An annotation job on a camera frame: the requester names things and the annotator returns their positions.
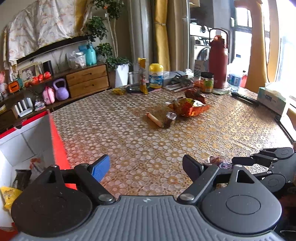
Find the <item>tall gold clear packet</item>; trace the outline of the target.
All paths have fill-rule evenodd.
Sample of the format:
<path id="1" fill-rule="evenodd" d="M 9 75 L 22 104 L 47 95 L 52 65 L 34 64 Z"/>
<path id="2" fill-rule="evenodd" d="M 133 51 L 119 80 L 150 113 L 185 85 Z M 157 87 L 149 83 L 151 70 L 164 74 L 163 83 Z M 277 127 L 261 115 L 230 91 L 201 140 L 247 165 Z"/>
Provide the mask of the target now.
<path id="1" fill-rule="evenodd" d="M 147 78 L 145 75 L 145 64 L 146 64 L 146 59 L 145 58 L 138 58 L 138 64 L 140 67 L 140 81 L 139 81 L 139 88 L 140 91 L 143 94 L 148 94 L 148 89 L 147 89 Z"/>

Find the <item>purple kettlebell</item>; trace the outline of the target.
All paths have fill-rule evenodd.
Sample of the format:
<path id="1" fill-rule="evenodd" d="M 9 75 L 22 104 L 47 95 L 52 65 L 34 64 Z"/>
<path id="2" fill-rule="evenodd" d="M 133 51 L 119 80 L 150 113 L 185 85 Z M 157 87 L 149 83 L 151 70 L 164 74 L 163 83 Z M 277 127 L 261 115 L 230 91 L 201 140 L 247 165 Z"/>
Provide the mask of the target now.
<path id="1" fill-rule="evenodd" d="M 69 92 L 66 88 L 66 80 L 64 78 L 56 79 L 53 81 L 53 88 L 55 89 L 56 92 L 56 99 L 59 101 L 63 101 L 69 98 Z"/>

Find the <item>clear drinking glass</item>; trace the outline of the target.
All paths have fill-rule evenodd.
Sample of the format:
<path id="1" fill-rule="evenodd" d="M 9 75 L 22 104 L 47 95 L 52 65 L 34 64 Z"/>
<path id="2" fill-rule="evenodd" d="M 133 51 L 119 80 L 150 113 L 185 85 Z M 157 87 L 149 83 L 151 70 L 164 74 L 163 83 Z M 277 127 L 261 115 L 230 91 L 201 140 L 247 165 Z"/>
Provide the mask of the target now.
<path id="1" fill-rule="evenodd" d="M 133 85 L 139 83 L 140 73 L 139 71 L 131 71 L 128 73 L 128 84 Z"/>

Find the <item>sausage stick snack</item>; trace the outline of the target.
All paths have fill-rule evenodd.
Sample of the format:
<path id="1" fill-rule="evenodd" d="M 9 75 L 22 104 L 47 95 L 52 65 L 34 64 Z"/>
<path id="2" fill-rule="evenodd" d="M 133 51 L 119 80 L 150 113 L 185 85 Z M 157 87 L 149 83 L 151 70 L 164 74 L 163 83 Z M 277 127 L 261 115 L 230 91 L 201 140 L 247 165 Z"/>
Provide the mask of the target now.
<path id="1" fill-rule="evenodd" d="M 153 114 L 151 113 L 147 113 L 147 117 L 153 122 L 155 123 L 157 126 L 159 126 L 160 128 L 164 127 L 164 124 L 162 121 L 160 121 L 159 119 L 157 119 Z"/>

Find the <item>black lid glass jar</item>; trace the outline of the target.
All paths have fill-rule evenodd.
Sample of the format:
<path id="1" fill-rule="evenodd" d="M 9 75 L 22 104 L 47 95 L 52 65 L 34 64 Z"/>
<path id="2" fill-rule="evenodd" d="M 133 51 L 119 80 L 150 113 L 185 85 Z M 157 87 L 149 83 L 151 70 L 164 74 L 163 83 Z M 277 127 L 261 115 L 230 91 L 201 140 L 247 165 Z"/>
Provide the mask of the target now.
<path id="1" fill-rule="evenodd" d="M 201 91 L 211 93 L 214 86 L 214 74 L 211 72 L 201 72 Z"/>

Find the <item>black snack packet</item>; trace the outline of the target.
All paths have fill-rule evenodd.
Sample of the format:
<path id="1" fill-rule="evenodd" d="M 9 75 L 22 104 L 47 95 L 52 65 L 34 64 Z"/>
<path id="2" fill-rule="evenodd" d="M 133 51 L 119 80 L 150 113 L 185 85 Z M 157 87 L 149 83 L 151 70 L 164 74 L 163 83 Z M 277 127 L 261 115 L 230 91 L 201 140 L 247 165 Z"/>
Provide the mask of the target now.
<path id="1" fill-rule="evenodd" d="M 25 190 L 30 182 L 31 170 L 16 169 L 16 177 L 12 183 L 12 187 L 18 190 Z"/>

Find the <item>framed photo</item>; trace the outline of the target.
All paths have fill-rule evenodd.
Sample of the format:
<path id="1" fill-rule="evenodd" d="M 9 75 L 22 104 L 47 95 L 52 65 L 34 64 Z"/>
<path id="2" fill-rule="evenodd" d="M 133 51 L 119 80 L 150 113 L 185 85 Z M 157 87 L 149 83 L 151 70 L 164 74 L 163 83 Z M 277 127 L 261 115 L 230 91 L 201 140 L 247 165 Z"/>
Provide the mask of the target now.
<path id="1" fill-rule="evenodd" d="M 25 66 L 21 68 L 18 73 L 23 82 L 31 81 L 34 77 L 37 77 L 41 73 L 39 63 L 35 62 L 31 65 Z"/>

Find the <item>black speaker cylinder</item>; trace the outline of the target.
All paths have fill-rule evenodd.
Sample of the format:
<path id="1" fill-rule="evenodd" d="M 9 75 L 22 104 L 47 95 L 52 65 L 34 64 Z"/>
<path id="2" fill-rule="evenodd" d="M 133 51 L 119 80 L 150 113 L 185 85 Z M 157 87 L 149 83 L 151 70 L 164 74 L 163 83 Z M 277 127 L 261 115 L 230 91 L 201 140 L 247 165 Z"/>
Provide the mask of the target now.
<path id="1" fill-rule="evenodd" d="M 52 76 L 54 75 L 51 60 L 43 62 L 43 70 L 45 72 L 49 72 Z"/>

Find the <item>black remote control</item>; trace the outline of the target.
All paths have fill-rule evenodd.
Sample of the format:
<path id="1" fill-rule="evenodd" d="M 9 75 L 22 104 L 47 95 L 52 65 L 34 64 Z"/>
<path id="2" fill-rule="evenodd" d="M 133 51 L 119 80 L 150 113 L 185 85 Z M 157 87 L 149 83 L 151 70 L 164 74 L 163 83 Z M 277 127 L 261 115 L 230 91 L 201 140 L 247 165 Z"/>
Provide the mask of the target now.
<path id="1" fill-rule="evenodd" d="M 232 95 L 232 97 L 234 97 L 236 99 L 246 101 L 250 104 L 253 104 L 254 106 L 259 106 L 259 102 L 251 97 L 239 94 L 238 92 L 231 92 L 231 95 Z"/>

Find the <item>pink small bag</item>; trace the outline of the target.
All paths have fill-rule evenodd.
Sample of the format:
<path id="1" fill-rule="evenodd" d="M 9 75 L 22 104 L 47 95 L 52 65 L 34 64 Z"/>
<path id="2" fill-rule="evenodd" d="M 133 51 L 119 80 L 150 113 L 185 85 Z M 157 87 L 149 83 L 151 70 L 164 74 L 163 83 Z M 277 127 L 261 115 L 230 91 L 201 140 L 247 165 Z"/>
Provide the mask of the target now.
<path id="1" fill-rule="evenodd" d="M 54 90 L 51 87 L 46 86 L 42 93 L 44 103 L 46 105 L 53 104 L 55 102 Z"/>

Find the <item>clear plastic water bottle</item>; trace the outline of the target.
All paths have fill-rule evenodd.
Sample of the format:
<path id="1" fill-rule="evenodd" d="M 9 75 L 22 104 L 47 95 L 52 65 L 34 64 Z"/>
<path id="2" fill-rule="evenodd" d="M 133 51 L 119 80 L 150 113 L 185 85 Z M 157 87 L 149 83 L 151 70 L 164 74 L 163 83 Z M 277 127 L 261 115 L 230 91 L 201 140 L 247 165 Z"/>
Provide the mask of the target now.
<path id="1" fill-rule="evenodd" d="M 228 83 L 230 85 L 231 91 L 238 91 L 243 77 L 243 69 L 241 66 L 241 61 L 234 59 L 228 66 Z"/>

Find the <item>yellow triangular snack packet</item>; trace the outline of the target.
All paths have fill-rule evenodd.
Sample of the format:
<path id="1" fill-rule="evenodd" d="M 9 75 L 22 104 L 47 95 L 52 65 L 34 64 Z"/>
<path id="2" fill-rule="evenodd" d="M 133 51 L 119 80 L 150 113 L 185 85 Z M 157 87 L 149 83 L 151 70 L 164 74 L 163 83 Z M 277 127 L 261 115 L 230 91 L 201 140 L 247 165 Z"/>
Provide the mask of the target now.
<path id="1" fill-rule="evenodd" d="M 4 198 L 4 208 L 6 210 L 11 210 L 13 202 L 19 197 L 22 190 L 12 188 L 12 187 L 1 187 L 1 194 Z"/>

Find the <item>orange yellow chip bag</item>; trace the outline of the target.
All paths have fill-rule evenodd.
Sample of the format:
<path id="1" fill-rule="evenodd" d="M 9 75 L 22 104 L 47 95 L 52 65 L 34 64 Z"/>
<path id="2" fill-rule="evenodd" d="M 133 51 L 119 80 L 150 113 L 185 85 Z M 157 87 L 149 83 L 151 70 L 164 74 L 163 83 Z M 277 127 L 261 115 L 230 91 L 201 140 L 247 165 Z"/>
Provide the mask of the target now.
<path id="1" fill-rule="evenodd" d="M 180 97 L 173 100 L 172 102 L 168 103 L 168 107 L 171 108 L 177 115 L 185 117 L 198 116 L 210 108 L 209 105 L 186 97 Z"/>

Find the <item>clear plastic bag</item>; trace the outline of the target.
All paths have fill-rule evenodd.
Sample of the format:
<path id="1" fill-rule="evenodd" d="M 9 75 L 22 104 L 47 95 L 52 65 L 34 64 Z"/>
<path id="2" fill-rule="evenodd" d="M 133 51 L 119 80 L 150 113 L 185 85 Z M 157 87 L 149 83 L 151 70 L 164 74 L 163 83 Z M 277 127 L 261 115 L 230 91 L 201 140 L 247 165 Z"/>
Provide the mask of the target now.
<path id="1" fill-rule="evenodd" d="M 86 57 L 83 52 L 70 52 L 66 54 L 67 62 L 70 69 L 86 67 Z"/>

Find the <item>purple candy packet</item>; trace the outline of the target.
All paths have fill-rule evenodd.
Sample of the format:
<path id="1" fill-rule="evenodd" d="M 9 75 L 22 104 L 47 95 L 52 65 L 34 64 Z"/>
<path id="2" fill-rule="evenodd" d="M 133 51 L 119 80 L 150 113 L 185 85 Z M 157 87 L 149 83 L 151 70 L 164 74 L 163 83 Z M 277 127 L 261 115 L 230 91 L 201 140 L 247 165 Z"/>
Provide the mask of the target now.
<path id="1" fill-rule="evenodd" d="M 217 165 L 221 169 L 231 170 L 233 166 L 231 161 L 227 161 L 226 158 L 221 156 L 210 156 L 209 162 L 211 164 Z"/>

